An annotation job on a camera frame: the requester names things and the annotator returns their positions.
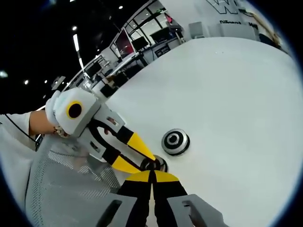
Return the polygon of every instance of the human arm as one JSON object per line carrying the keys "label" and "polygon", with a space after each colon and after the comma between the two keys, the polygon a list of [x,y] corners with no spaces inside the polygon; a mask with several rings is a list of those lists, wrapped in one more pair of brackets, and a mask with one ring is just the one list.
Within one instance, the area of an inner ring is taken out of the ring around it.
{"label": "human arm", "polygon": [[54,125],[52,125],[44,110],[33,111],[29,117],[29,135],[38,134],[54,134],[56,132]]}

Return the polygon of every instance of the gray plastic part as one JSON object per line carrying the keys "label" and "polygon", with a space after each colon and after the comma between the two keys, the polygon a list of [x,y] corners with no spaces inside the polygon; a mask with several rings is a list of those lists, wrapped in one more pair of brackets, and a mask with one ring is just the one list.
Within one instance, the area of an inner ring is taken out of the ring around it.
{"label": "gray plastic part", "polygon": [[102,156],[106,150],[105,147],[103,147],[90,133],[88,128],[85,128],[83,133],[80,135],[79,138],[77,138],[77,141],[84,146],[89,153],[99,159],[102,159]]}
{"label": "gray plastic part", "polygon": [[107,194],[102,200],[102,208],[99,210],[100,212],[100,220],[96,223],[98,227],[105,227],[108,213],[113,212],[111,210],[113,205],[119,204],[120,206],[116,210],[116,213],[113,216],[113,219],[110,222],[111,227],[125,227],[130,216],[130,213],[136,203],[137,198],[117,195],[113,193]]}
{"label": "gray plastic part", "polygon": [[228,227],[223,215],[197,195],[167,198],[178,227]]}
{"label": "gray plastic part", "polygon": [[[123,119],[114,111],[111,111],[106,104],[102,104],[101,108],[94,115],[94,118],[98,121],[101,121],[107,124],[110,128],[112,128],[116,133],[125,125]],[[108,118],[112,118],[116,121],[116,124],[113,124],[108,120]]]}

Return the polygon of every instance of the round object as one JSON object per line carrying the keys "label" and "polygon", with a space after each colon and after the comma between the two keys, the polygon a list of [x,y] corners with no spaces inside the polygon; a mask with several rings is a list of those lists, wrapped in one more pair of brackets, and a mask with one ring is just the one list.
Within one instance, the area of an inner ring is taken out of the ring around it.
{"label": "round object", "polygon": [[75,119],[80,116],[82,112],[82,106],[80,102],[72,102],[67,109],[67,114],[69,118]]}
{"label": "round object", "polygon": [[141,169],[142,170],[160,170],[165,173],[168,172],[169,167],[166,163],[166,161],[161,158],[160,156],[155,155],[156,160],[152,161],[149,158],[146,158],[141,163]]}
{"label": "round object", "polygon": [[182,129],[172,129],[163,136],[161,144],[166,153],[175,156],[187,150],[190,140]]}

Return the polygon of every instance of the gray mesh fabric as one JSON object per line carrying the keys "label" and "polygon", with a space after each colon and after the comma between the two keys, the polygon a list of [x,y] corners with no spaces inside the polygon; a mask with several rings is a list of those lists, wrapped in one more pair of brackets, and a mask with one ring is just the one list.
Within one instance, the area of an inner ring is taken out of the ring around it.
{"label": "gray mesh fabric", "polygon": [[46,136],[31,168],[26,213],[34,226],[96,226],[101,198],[119,187],[108,163],[75,140]]}

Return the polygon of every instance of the circular black marker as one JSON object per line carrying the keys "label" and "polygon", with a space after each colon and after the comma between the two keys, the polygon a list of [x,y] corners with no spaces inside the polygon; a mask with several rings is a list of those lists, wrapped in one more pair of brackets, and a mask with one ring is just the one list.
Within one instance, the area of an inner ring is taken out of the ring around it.
{"label": "circular black marker", "polygon": [[71,118],[79,117],[81,112],[82,112],[82,107],[78,103],[75,103],[75,104],[71,105],[69,110],[68,110],[68,114]]}
{"label": "circular black marker", "polygon": [[176,156],[188,149],[190,139],[183,130],[172,129],[164,134],[161,144],[166,153]]}

